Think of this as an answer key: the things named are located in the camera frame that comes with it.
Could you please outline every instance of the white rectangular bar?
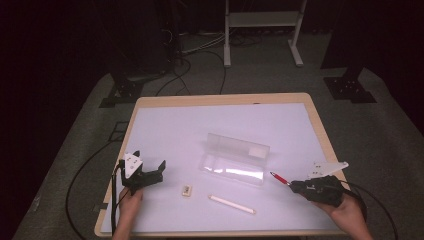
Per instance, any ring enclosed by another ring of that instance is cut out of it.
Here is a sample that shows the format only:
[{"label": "white rectangular bar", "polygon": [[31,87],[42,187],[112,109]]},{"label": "white rectangular bar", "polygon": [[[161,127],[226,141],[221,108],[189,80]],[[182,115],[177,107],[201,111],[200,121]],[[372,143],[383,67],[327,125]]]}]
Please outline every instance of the white rectangular bar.
[{"label": "white rectangular bar", "polygon": [[233,207],[233,208],[237,208],[237,209],[239,209],[239,210],[242,210],[242,211],[248,212],[248,213],[250,213],[250,214],[255,214],[255,213],[256,213],[256,211],[255,211],[254,209],[251,209],[251,208],[248,208],[248,207],[245,207],[245,206],[239,205],[239,204],[237,204],[237,203],[230,202],[230,201],[228,201],[228,200],[225,200],[225,199],[222,199],[222,198],[216,197],[216,196],[214,196],[214,195],[209,195],[208,197],[209,197],[209,199],[211,199],[211,200],[214,200],[214,201],[220,202],[220,203],[222,203],[222,204],[228,205],[228,206]]}]

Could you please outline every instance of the white metal stand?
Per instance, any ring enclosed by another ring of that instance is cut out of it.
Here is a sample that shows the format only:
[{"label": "white metal stand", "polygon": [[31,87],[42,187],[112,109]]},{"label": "white metal stand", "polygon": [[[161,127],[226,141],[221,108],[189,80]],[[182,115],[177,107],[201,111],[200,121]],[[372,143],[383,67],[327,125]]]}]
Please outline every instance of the white metal stand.
[{"label": "white metal stand", "polygon": [[299,11],[286,12],[240,12],[230,13],[229,0],[225,3],[225,44],[224,65],[231,66],[230,27],[280,27],[295,26],[293,39],[288,40],[296,66],[302,67],[303,61],[297,50],[296,43],[306,8],[307,0],[302,0]]}]

